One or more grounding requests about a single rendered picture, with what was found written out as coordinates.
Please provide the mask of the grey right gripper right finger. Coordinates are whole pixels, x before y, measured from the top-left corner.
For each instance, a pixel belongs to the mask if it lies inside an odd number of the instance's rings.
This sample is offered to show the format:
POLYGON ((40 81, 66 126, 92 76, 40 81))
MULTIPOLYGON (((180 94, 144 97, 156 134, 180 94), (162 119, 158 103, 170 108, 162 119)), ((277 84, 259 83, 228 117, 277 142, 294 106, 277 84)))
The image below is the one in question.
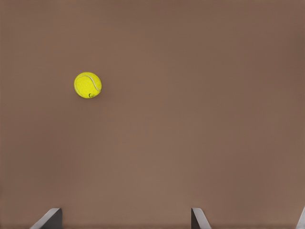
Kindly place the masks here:
POLYGON ((191 208, 191 229, 212 229, 201 208, 191 208))

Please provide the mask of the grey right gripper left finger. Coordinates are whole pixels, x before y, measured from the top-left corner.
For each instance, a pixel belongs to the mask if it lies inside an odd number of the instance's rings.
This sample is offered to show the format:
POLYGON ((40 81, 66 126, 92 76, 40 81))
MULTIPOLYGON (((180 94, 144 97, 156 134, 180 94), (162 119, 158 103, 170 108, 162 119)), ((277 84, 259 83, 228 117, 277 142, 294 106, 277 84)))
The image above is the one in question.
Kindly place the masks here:
POLYGON ((62 229, 62 209, 51 208, 29 229, 62 229))

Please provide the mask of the yellow tennis ball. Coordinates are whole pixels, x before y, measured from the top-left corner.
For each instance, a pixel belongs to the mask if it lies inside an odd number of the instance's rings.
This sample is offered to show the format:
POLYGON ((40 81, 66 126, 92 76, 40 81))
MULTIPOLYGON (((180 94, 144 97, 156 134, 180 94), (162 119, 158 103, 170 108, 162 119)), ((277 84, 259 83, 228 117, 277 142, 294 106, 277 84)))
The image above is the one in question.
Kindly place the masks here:
POLYGON ((80 97, 91 99, 101 92, 102 82, 96 74, 84 72, 75 78, 74 90, 80 97))

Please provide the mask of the silver frame post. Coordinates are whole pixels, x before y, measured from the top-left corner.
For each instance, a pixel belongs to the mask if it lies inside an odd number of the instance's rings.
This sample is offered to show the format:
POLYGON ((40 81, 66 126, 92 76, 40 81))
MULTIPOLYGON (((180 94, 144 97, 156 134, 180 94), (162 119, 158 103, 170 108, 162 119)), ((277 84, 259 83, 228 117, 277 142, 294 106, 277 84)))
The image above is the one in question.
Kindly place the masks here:
POLYGON ((303 208, 295 229, 305 229, 305 207, 303 208))

